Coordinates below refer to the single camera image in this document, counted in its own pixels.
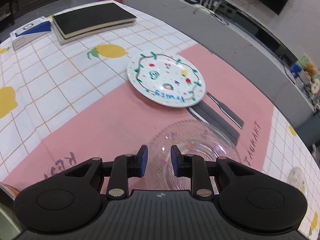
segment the metal knife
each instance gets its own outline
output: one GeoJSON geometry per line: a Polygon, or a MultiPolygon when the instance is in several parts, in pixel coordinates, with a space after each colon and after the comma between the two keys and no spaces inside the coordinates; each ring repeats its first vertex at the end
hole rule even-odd
{"type": "Polygon", "coordinates": [[[227,107],[224,103],[217,100],[213,95],[211,95],[209,92],[207,92],[207,96],[211,98],[220,108],[220,110],[230,118],[231,121],[233,121],[240,129],[242,129],[244,122],[240,117],[238,117],[232,110],[227,107]]]}

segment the pink placemat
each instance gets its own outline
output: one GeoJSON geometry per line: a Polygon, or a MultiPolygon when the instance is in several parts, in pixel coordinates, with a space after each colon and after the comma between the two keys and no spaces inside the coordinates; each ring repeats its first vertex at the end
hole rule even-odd
{"type": "MultiPolygon", "coordinates": [[[[180,55],[201,71],[207,91],[244,121],[241,130],[212,100],[204,99],[240,133],[236,149],[242,162],[262,170],[272,103],[240,73],[201,45],[180,55]]],[[[186,109],[150,101],[126,82],[43,139],[4,182],[25,188],[91,157],[111,161],[118,155],[135,153],[169,124],[192,118],[186,109]]],[[[138,179],[129,180],[130,188],[139,188],[138,183],[138,179]]]]}

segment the clear glass plate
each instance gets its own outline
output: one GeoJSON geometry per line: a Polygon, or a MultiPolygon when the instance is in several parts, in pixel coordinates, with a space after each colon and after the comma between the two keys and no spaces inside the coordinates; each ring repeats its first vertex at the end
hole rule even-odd
{"type": "Polygon", "coordinates": [[[308,197],[308,185],[302,169],[294,167],[288,176],[288,184],[300,190],[305,197],[308,197]]]}
{"type": "MultiPolygon", "coordinates": [[[[214,126],[196,120],[176,122],[158,133],[148,144],[148,164],[145,173],[148,189],[190,189],[189,178],[177,178],[173,173],[170,158],[172,145],[177,145],[182,154],[197,154],[205,161],[215,161],[219,156],[226,156],[241,162],[231,140],[214,126]]],[[[210,179],[217,194],[214,178],[210,179]]]]}

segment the yellow lemon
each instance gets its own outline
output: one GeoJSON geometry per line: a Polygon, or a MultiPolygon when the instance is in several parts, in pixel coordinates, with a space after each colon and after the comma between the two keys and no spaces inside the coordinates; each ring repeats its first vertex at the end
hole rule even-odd
{"type": "Polygon", "coordinates": [[[313,220],[312,220],[311,225],[310,225],[309,236],[312,235],[312,231],[316,229],[317,224],[318,224],[318,213],[315,212],[314,215],[313,215],[313,220]]]}
{"type": "Polygon", "coordinates": [[[296,131],[292,128],[291,125],[289,125],[289,131],[291,132],[291,134],[292,134],[293,136],[297,136],[296,131]]]}
{"type": "Polygon", "coordinates": [[[182,69],[181,74],[182,74],[182,76],[186,77],[186,76],[188,76],[188,71],[186,69],[182,69]]]}
{"type": "Polygon", "coordinates": [[[10,111],[17,107],[16,92],[12,87],[0,89],[0,118],[5,117],[10,111]]]}
{"type": "Polygon", "coordinates": [[[94,57],[103,57],[116,58],[128,55],[129,53],[119,45],[115,44],[103,44],[94,47],[91,51],[87,52],[87,57],[90,59],[90,55],[94,57]]]}
{"type": "Polygon", "coordinates": [[[0,49],[0,54],[4,54],[10,47],[0,49]]]}

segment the black book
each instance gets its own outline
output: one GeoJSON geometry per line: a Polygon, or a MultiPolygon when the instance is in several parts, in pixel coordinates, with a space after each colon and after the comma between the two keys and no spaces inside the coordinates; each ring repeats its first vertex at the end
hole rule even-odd
{"type": "Polygon", "coordinates": [[[105,3],[62,13],[52,19],[61,35],[68,39],[89,31],[134,22],[136,16],[115,3],[105,3]]]}

